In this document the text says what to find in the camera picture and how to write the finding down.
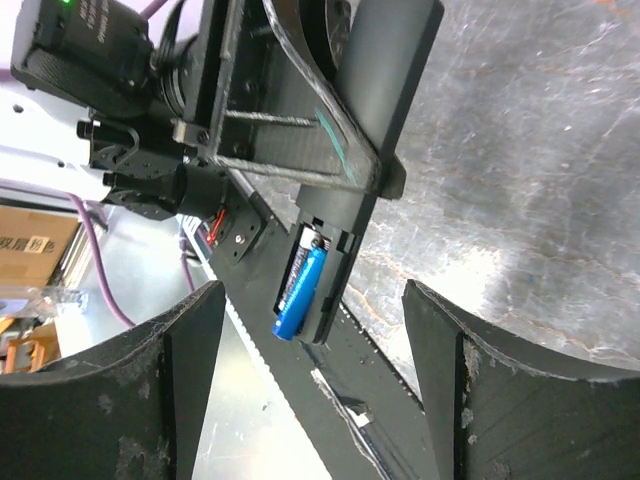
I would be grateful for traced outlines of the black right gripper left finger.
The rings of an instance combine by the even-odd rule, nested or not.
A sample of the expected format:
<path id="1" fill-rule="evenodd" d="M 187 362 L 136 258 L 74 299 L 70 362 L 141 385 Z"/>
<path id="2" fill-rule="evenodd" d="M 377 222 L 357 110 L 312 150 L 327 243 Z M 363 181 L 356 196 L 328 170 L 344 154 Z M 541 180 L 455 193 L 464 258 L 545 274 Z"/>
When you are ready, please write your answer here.
<path id="1" fill-rule="evenodd" d="M 2 478 L 191 478 L 225 305 L 210 281 L 89 349 L 2 375 Z"/>

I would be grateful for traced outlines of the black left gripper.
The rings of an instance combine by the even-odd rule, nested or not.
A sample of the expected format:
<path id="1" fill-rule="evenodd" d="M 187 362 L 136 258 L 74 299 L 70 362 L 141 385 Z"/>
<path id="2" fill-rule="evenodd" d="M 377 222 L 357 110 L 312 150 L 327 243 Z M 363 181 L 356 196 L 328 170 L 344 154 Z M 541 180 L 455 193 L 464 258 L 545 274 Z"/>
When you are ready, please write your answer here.
<path id="1" fill-rule="evenodd" d="M 238 193 L 225 168 L 371 193 L 381 162 L 333 85 L 350 14 L 345 1 L 215 1 L 185 40 L 174 8 L 153 45 L 120 2 L 26 1 L 10 71 L 89 108 L 77 133 L 106 202 L 147 218 L 221 217 Z M 211 143 L 224 168 L 201 155 Z"/>

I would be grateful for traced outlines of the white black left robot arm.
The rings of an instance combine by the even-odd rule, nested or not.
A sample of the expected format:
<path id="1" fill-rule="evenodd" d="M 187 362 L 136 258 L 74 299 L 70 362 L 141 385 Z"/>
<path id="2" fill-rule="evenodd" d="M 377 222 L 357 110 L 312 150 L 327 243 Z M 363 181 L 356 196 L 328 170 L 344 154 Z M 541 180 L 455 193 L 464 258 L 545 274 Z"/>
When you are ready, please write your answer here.
<path id="1" fill-rule="evenodd" d="M 250 198 L 233 171 L 286 178 L 356 215 L 402 195 L 395 154 L 431 40 L 394 35 L 378 1 L 207 1 L 180 38 L 171 10 L 158 41 L 118 1 L 25 1 L 10 76 L 87 110 L 66 133 L 41 106 L 1 120 L 4 147 L 99 172 L 105 200 L 151 219 L 220 217 Z"/>

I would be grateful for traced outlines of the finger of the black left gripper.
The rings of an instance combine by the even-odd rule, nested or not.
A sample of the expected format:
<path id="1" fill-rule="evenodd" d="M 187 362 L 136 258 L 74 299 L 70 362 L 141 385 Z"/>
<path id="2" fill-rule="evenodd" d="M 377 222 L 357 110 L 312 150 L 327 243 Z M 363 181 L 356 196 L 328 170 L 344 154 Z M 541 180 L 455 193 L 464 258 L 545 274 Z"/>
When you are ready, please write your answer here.
<path id="1" fill-rule="evenodd" d="M 398 200 L 404 194 L 407 173 L 398 156 L 393 153 L 380 153 L 381 179 L 378 197 L 386 200 Z"/>

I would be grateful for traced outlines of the black orange battery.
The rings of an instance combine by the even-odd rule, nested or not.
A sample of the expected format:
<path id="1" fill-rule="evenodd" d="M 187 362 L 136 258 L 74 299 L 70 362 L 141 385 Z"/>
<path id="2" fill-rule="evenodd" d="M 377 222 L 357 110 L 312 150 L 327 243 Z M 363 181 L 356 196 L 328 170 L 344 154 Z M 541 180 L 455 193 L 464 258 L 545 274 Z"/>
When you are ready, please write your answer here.
<path id="1" fill-rule="evenodd" d="M 280 313 L 294 288 L 294 285 L 301 273 L 311 251 L 316 248 L 326 249 L 327 240 L 313 226 L 304 224 L 301 226 L 299 235 L 294 242 L 293 256 L 288 264 L 285 276 L 284 287 L 282 288 L 278 302 L 276 304 L 276 312 Z"/>

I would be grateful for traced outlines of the blue battery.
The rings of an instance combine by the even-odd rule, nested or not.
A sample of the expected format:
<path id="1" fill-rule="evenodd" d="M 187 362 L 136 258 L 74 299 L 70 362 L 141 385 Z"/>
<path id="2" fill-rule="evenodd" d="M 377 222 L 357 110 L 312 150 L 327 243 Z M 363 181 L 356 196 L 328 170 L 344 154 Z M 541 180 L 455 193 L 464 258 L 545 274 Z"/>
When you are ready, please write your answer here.
<path id="1" fill-rule="evenodd" d="M 279 339 L 291 341 L 298 333 L 313 301 L 326 258 L 324 248 L 311 249 L 272 327 L 272 333 Z"/>

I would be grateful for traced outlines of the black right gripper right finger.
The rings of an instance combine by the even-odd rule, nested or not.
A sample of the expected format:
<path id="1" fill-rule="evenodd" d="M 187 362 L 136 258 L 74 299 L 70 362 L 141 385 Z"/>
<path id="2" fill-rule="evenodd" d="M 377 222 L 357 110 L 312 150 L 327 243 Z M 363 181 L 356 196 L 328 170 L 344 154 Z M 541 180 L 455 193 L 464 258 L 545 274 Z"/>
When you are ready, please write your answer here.
<path id="1" fill-rule="evenodd" d="M 635 479 L 639 375 L 493 325 L 411 280 L 430 479 Z"/>

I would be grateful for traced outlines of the black remote control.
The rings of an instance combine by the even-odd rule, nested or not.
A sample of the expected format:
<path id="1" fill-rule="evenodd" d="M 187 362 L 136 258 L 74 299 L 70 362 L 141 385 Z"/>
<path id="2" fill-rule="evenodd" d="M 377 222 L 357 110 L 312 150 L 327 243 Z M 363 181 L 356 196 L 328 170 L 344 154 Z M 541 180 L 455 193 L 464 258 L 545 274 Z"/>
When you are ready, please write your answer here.
<path id="1" fill-rule="evenodd" d="M 305 183 L 273 334 L 326 341 L 378 198 L 402 195 L 395 149 L 444 16 L 439 1 L 359 4 L 331 92 L 315 116 L 346 185 Z"/>

